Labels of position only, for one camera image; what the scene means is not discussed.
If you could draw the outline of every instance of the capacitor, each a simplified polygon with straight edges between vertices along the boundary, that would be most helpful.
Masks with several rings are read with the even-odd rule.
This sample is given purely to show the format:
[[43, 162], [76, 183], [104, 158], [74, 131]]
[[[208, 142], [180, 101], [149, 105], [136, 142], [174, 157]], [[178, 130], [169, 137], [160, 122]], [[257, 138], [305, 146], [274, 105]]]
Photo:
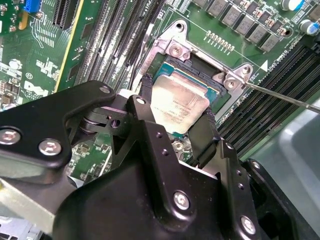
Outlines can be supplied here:
[[285, 11], [298, 11], [304, 2], [305, 0], [282, 0], [281, 8]]
[[319, 23], [310, 21], [308, 19], [303, 20], [299, 26], [299, 29], [301, 32], [310, 36], [316, 35], [317, 32], [319, 31], [319, 28], [320, 28]]

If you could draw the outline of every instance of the bolt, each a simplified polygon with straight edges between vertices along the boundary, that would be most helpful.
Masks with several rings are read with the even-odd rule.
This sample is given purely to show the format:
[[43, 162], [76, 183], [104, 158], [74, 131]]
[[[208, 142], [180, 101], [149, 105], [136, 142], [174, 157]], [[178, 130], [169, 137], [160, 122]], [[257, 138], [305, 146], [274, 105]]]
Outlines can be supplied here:
[[1, 129], [0, 130], [0, 144], [12, 145], [19, 142], [21, 139], [20, 133], [13, 129]]
[[140, 97], [137, 97], [137, 98], [136, 98], [136, 101], [137, 101], [138, 103], [140, 103], [140, 104], [146, 104], [146, 101], [143, 100], [143, 99], [140, 98]]
[[256, 168], [256, 169], [260, 169], [260, 165], [259, 163], [257, 163], [256, 161], [252, 162], [252, 165]]
[[105, 94], [109, 94], [110, 93], [110, 90], [107, 87], [104, 87], [104, 86], [100, 87], [100, 90], [102, 92], [104, 92]]
[[55, 156], [61, 152], [60, 143], [54, 139], [46, 139], [39, 144], [39, 151], [46, 156]]
[[247, 216], [242, 216], [241, 217], [241, 223], [244, 228], [244, 230], [251, 235], [254, 235], [256, 233], [256, 228], [253, 222], [247, 217]]
[[175, 142], [173, 143], [173, 146], [174, 146], [174, 148], [175, 148], [176, 150], [178, 150], [178, 151], [184, 149], [184, 145], [183, 145], [181, 142], [179, 142], [179, 141], [175, 141]]
[[174, 193], [173, 200], [175, 205], [181, 210], [187, 210], [190, 206], [188, 197], [180, 191]]
[[235, 82], [234, 81], [228, 81], [228, 83], [227, 83], [227, 86], [228, 86], [228, 88], [230, 88], [230, 89], [233, 89], [234, 87], [235, 87]]
[[180, 57], [181, 55], [181, 52], [182, 52], [182, 48], [181, 46], [175, 44], [175, 45], [172, 45], [170, 47], [170, 50], [169, 50], [169, 53], [171, 54], [172, 57], [175, 57], [175, 58], [178, 58]]
[[242, 73], [243, 74], [248, 74], [250, 73], [250, 68], [248, 66], [245, 66], [243, 69], [242, 69]]

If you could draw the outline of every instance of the gray surface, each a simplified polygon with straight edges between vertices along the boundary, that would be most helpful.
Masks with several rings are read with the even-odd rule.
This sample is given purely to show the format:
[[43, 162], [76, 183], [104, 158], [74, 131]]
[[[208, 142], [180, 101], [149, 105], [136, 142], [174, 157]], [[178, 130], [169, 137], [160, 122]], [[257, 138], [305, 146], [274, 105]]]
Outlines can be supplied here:
[[[320, 106], [320, 99], [314, 103]], [[320, 236], [320, 115], [303, 111], [252, 159], [269, 172]]]

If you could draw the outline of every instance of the blue connector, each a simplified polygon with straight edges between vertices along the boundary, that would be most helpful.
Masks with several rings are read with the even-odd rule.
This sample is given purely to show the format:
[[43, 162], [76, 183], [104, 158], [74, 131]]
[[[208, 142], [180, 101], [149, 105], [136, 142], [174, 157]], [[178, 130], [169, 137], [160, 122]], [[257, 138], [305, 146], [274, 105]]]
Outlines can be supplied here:
[[26, 0], [23, 8], [27, 13], [37, 13], [40, 10], [41, 0]]

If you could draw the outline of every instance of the green circuit board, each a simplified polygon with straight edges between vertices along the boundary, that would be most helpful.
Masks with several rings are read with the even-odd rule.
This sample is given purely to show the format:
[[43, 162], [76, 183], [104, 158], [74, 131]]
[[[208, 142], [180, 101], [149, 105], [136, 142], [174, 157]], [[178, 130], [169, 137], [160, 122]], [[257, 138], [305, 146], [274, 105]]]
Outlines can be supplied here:
[[[114, 88], [117, 85], [119, 88], [128, 87], [126, 77], [131, 66], [121, 65], [123, 63], [121, 61], [118, 62], [118, 65], [112, 65], [117, 59], [112, 54], [115, 54], [117, 46], [121, 45], [119, 39], [121, 34], [124, 36], [125, 31], [130, 29], [128, 27], [129, 17], [136, 10], [139, 10], [141, 16], [147, 18], [148, 14], [151, 14], [147, 13], [152, 6], [151, 2], [155, 1], [78, 0], [72, 25], [67, 28], [57, 27], [53, 24], [56, 0], [42, 0], [39, 11], [32, 14], [26, 14], [23, 11], [21, 1], [6, 2], [10, 3], [8, 11], [5, 15], [0, 16], [2, 23], [2, 32], [0, 33], [1, 111], [89, 80], [90, 78], [85, 78], [85, 74], [81, 74], [80, 70], [95, 63], [93, 58], [87, 57], [88, 54], [94, 53], [93, 56], [100, 54], [98, 54], [99, 48], [93, 49], [90, 44], [95, 43], [99, 37], [101, 38], [99, 44], [102, 46], [103, 35], [97, 35], [95, 32], [102, 15], [105, 16], [105, 23], [112, 24], [111, 20], [115, 17], [118, 17], [118, 21], [109, 36], [109, 48], [106, 49], [106, 54], [97, 60], [97, 63], [101, 63], [101, 65], [95, 66], [96, 69], [92, 70], [97, 76], [94, 79], [104, 80]], [[187, 41], [229, 69], [235, 69], [244, 63], [249, 63], [253, 67], [250, 81], [255, 84], [263, 81], [264, 77], [301, 39], [303, 33], [299, 30], [299, 25], [302, 20], [310, 18], [310, 13], [318, 4], [314, 0], [306, 0], [299, 11], [283, 11], [278, 0], [259, 0], [256, 1], [258, 6], [254, 12], [249, 13], [246, 7], [250, 6], [252, 0], [240, 1], [243, 3], [241, 5], [237, 0], [225, 0], [228, 7], [218, 17], [214, 17], [208, 12], [213, 0], [203, 1], [205, 2], [203, 6], [194, 2], [198, 3], [199, 1], [166, 1], [156, 16], [142, 60], [152, 48], [155, 40], [172, 23], [184, 20], [187, 23]], [[254, 43], [255, 39], [251, 37], [252, 32], [241, 34], [237, 27], [240, 24], [240, 17], [235, 25], [229, 26], [231, 23], [226, 20], [226, 15], [231, 8], [236, 8], [242, 17], [249, 16], [254, 24], [262, 26], [265, 31], [264, 38], [258, 43]], [[122, 9], [119, 16], [116, 14], [116, 9]], [[266, 21], [259, 22], [257, 15], [265, 12], [270, 13], [270, 16]], [[17, 16], [14, 23], [10, 19], [12, 15]], [[102, 22], [101, 31], [106, 30], [104, 29], [104, 27], [107, 28], [105, 23]], [[278, 25], [274, 30], [272, 27], [275, 24]], [[12, 28], [10, 30], [11, 26], [16, 27], [15, 31], [12, 31]], [[272, 48], [264, 45], [270, 36], [276, 39], [276, 44]], [[128, 44], [126, 48], [123, 48], [123, 55], [126, 55], [133, 48], [132, 39], [128, 38]], [[164, 55], [158, 54], [150, 64], [148, 72], [155, 75], [163, 65], [164, 59]], [[114, 73], [106, 75], [109, 76], [107, 80], [102, 77], [104, 69], [114, 70]], [[244, 91], [239, 99], [245, 98], [249, 93], [250, 90]], [[216, 102], [214, 112], [218, 111], [227, 99], [228, 95], [221, 98], [220, 102]], [[236, 104], [239, 103], [236, 102], [222, 115], [218, 124], [228, 117], [233, 108], [237, 107]], [[88, 176], [95, 178], [98, 172], [99, 174], [107, 172], [112, 161], [109, 156], [110, 151], [110, 137], [108, 135], [99, 135], [93, 141], [84, 143], [84, 146], [75, 147], [68, 166], [69, 174], [86, 181]], [[184, 161], [192, 161], [191, 153], [186, 152], [183, 156]]]

